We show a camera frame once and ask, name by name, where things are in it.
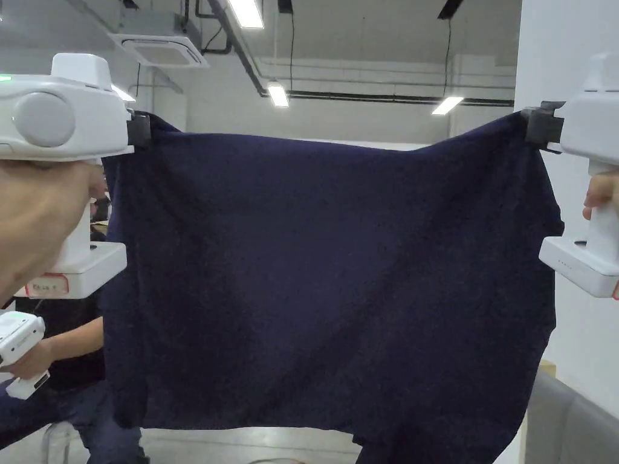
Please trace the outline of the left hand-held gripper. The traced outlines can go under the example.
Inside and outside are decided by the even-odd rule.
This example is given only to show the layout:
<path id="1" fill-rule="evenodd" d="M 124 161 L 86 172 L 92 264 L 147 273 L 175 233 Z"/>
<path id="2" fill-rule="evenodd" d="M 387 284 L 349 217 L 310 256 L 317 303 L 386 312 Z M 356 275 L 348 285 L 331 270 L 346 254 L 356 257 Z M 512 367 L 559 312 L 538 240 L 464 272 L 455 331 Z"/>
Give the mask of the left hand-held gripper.
<path id="1" fill-rule="evenodd" d="M 99 164 L 150 143 L 148 114 L 126 107 L 102 57 L 59 53 L 49 75 L 1 76 L 2 160 Z M 86 208 L 55 266 L 17 296 L 83 299 L 126 268 L 124 244 L 93 241 L 90 221 Z"/>

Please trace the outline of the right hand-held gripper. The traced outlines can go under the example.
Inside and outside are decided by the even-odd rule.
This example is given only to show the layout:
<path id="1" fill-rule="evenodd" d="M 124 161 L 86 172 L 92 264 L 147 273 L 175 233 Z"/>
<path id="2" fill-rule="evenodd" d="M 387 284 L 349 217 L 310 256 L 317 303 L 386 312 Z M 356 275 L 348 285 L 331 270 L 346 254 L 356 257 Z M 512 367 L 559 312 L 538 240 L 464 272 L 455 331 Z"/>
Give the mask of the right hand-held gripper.
<path id="1" fill-rule="evenodd" d="M 526 141 L 545 151 L 586 158 L 591 176 L 618 166 L 618 56 L 591 58 L 582 90 L 567 101 L 543 101 L 522 111 Z M 539 259 L 595 298 L 618 298 L 618 216 L 595 207 L 583 240 L 544 238 Z"/>

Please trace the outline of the person's left hand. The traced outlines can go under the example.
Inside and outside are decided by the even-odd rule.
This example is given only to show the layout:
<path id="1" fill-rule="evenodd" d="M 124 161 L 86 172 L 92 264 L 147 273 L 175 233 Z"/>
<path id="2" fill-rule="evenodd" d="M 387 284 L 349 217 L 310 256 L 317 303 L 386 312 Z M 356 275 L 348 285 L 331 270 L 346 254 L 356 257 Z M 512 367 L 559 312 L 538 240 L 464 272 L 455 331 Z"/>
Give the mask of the person's left hand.
<path id="1" fill-rule="evenodd" d="M 84 162 L 42 168 L 1 161 L 1 304 L 50 271 L 92 198 L 104 195 L 103 169 Z"/>

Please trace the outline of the person's right hand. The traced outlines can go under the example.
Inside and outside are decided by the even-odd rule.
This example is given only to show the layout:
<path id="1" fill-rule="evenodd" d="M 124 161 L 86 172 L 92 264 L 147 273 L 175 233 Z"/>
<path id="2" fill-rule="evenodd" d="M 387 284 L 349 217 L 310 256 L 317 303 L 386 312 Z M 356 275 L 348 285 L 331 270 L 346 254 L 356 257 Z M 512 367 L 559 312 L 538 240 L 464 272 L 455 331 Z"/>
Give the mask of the person's right hand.
<path id="1" fill-rule="evenodd" d="M 611 205 L 618 215 L 618 171 L 601 173 L 591 178 L 583 203 L 583 217 L 590 221 L 595 208 Z"/>

